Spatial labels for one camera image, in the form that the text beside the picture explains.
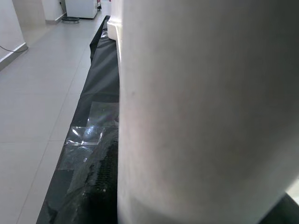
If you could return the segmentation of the clear tape cross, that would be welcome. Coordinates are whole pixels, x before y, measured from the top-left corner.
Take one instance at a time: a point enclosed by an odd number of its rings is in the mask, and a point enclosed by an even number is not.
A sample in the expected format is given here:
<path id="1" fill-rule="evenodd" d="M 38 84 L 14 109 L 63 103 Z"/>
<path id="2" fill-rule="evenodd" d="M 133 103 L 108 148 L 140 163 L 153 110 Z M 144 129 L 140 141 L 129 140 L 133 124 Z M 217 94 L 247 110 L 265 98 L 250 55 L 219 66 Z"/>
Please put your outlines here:
<path id="1" fill-rule="evenodd" d="M 92 102 L 86 126 L 69 128 L 56 169 L 76 170 L 110 135 L 117 137 L 118 124 L 118 103 Z"/>

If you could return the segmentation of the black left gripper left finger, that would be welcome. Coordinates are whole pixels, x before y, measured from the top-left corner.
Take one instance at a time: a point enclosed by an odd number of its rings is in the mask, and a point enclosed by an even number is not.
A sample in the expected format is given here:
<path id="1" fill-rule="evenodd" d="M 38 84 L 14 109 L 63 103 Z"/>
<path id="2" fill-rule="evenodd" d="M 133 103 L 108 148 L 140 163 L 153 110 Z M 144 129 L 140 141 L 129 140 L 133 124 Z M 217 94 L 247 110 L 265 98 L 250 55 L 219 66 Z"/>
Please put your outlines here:
<path id="1" fill-rule="evenodd" d="M 53 224 L 117 224 L 118 127 L 107 128 L 75 173 Z"/>

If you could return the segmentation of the grey cabinet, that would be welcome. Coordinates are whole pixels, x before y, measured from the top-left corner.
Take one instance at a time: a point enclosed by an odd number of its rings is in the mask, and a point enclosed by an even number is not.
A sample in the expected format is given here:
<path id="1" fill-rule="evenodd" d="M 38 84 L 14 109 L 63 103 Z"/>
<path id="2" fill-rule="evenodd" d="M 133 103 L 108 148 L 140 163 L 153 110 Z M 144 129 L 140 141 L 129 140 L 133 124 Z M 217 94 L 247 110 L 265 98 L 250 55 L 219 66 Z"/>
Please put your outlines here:
<path id="1" fill-rule="evenodd" d="M 70 17 L 94 19 L 97 10 L 97 0 L 65 0 L 66 13 Z"/>

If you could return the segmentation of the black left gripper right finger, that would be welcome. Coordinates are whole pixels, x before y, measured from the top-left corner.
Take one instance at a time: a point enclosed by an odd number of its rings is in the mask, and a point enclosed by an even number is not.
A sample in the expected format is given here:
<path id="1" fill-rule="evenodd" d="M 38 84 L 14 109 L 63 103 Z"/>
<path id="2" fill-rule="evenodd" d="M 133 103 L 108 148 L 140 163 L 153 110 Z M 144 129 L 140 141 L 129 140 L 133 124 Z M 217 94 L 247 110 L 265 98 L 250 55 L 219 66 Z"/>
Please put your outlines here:
<path id="1" fill-rule="evenodd" d="M 259 224 L 299 224 L 299 205 L 285 194 Z"/>

